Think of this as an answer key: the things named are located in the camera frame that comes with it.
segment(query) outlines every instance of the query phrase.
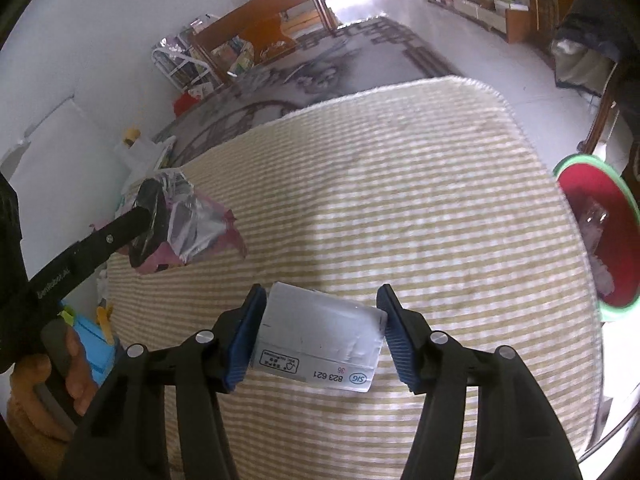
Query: blue gripper pad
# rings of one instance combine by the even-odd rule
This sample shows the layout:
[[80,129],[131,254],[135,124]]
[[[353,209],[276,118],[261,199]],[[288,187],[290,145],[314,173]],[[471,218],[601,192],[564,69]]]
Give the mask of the blue gripper pad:
[[216,336],[220,333],[222,345],[226,346],[223,383],[230,392],[244,379],[266,306],[266,291],[254,285],[242,307],[223,312],[213,329]]
[[419,312],[405,310],[391,288],[378,289],[376,306],[387,314],[385,338],[400,380],[412,392],[421,391],[422,353],[431,329]]

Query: human hand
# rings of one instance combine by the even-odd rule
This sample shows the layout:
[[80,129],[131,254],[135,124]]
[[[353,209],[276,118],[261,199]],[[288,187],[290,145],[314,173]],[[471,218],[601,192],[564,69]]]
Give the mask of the human hand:
[[[80,338],[71,327],[66,329],[65,344],[71,355],[71,366],[65,380],[66,390],[74,399],[76,412],[84,415],[98,391],[98,385],[92,379]],[[50,374],[51,361],[48,356],[36,354],[24,357],[15,364],[11,374],[11,396],[39,432],[68,442],[71,440],[69,432],[53,418],[33,390],[36,384],[46,381]]]

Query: white wire rack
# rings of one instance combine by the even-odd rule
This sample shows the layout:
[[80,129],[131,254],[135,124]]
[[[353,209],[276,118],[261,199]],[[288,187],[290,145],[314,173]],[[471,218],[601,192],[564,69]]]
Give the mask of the white wire rack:
[[214,86],[220,83],[207,63],[166,47],[153,49],[151,61],[180,92],[199,82],[211,81]]

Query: crumpled plastic bag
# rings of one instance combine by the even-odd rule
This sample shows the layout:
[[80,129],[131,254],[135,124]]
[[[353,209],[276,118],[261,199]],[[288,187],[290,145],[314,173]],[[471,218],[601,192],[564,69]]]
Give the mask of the crumpled plastic bag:
[[609,213],[606,209],[593,198],[589,198],[583,213],[578,219],[578,227],[582,235],[582,241],[589,255],[593,281],[598,294],[602,297],[608,296],[616,289],[609,269],[595,254],[608,217]]
[[180,170],[162,170],[145,180],[116,216],[134,206],[152,212],[151,228],[120,252],[129,255],[140,274],[151,274],[210,258],[236,248],[244,258],[247,248],[235,227],[231,209],[195,189]]

